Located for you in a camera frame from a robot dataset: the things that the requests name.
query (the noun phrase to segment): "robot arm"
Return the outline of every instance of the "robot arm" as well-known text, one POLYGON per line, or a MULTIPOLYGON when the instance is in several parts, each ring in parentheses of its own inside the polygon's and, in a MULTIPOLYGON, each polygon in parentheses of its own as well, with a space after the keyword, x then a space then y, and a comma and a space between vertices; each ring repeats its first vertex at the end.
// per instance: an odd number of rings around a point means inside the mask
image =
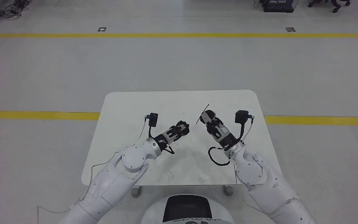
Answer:
POLYGON ((242 127, 238 139, 213 111, 203 112, 200 120, 206 124, 208 132, 224 148, 224 153, 230 161, 237 165, 235 172, 237 178, 247 188, 264 214, 276 224, 315 224, 312 215, 284 177, 276 172, 260 154, 251 154, 247 151, 241 137, 244 124, 249 118, 253 120, 253 116, 247 111, 240 110, 236 113, 235 122, 242 127), (257 184, 263 179, 264 173, 267 174, 264 184, 257 184))
POLYGON ((145 162, 147 159, 155 160, 163 150, 170 148, 170 143, 188 133, 189 125, 180 121, 176 126, 171 126, 169 130, 155 138, 148 138, 141 147, 132 146, 122 152, 115 153, 107 165, 91 181, 88 193, 83 200, 76 203, 59 223, 97 223, 122 200, 128 190, 144 175, 149 167, 149 164, 145 162), (128 172, 137 172, 134 178, 127 178, 116 168, 121 160, 128 172))

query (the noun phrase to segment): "yellow floor line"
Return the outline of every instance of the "yellow floor line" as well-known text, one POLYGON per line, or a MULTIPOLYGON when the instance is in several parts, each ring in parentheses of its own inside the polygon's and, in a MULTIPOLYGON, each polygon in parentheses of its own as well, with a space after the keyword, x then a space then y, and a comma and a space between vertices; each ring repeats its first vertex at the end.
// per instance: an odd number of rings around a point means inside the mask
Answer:
POLYGON ((357 33, 134 33, 134 34, 0 34, 0 38, 358 38, 357 33))
MULTIPOLYGON (((59 111, 0 111, 0 119, 98 120, 100 113, 59 111)), ((358 125, 355 116, 265 116, 266 124, 358 125)))
POLYGON ((98 120, 100 113, 59 111, 0 111, 0 119, 98 120))

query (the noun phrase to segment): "gray floor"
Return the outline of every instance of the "gray floor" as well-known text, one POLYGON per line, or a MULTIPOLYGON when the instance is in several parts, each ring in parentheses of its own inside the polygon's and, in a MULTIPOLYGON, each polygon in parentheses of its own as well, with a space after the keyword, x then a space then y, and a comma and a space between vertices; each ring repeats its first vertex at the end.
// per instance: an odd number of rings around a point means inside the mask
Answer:
MULTIPOLYGON (((42 0, 0 33, 358 32, 358 4, 262 13, 252 1, 42 0)), ((0 110, 99 112, 114 91, 251 89, 265 115, 358 116, 357 39, 0 39, 0 110)), ((35 223, 36 206, 68 208, 96 122, 0 120, 0 223, 35 223)), ((284 176, 318 223, 356 222, 358 128, 269 125, 284 176)), ((145 187, 101 223, 139 223, 150 204, 177 193, 211 197, 236 223, 271 223, 247 207, 242 187, 145 187)), ((62 215, 41 211, 40 223, 62 215)))
MULTIPOLYGON (((0 221, 35 223, 36 206, 68 208, 83 195, 81 173, 96 122, 0 120, 0 221)), ((357 127, 268 126, 284 176, 318 223, 355 223, 357 127)), ((100 223, 139 223, 145 209, 171 194, 195 193, 225 205, 236 223, 271 223, 238 186, 226 197, 220 186, 143 188, 128 194, 100 223)), ((40 223, 62 215, 40 212, 40 223)))

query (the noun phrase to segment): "table leg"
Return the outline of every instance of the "table leg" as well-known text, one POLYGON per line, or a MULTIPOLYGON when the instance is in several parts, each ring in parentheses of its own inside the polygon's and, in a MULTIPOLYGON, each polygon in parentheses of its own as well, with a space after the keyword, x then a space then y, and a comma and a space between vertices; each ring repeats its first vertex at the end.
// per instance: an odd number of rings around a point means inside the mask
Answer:
POLYGON ((142 192, 142 186, 134 186, 134 187, 132 187, 131 194, 132 194, 133 198, 139 197, 141 192, 142 192))
POLYGON ((231 185, 223 185, 223 192, 226 196, 231 196, 234 194, 234 187, 231 185))

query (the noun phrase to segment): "table top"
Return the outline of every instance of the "table top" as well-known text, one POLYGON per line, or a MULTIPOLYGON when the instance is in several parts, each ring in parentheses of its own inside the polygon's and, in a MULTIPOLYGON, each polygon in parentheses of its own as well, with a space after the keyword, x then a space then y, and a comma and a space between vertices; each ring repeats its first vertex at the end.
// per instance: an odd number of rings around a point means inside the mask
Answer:
MULTIPOLYGON (((245 139, 248 150, 262 154, 281 172, 257 96, 251 90, 113 92, 105 98, 83 168, 82 183, 89 184, 92 165, 108 161, 114 152, 134 143, 142 145, 148 138, 147 122, 141 139, 138 139, 144 116, 157 113, 158 123, 152 128, 153 136, 164 132, 179 120, 190 124, 190 133, 171 144, 174 155, 163 151, 156 160, 147 160, 149 169, 137 185, 239 184, 232 163, 217 166, 209 159, 208 149, 211 146, 219 147, 219 144, 206 131, 203 123, 195 124, 207 104, 207 109, 216 112, 217 117, 236 137, 240 134, 240 124, 234 122, 236 111, 248 110, 254 115, 252 129, 245 139)), ((249 122, 245 126, 245 133, 248 128, 249 122)), ((214 150, 212 154, 218 162, 227 161, 222 151, 214 150)), ((95 167, 93 176, 103 167, 95 167)), ((121 162, 118 169, 125 171, 121 162)))

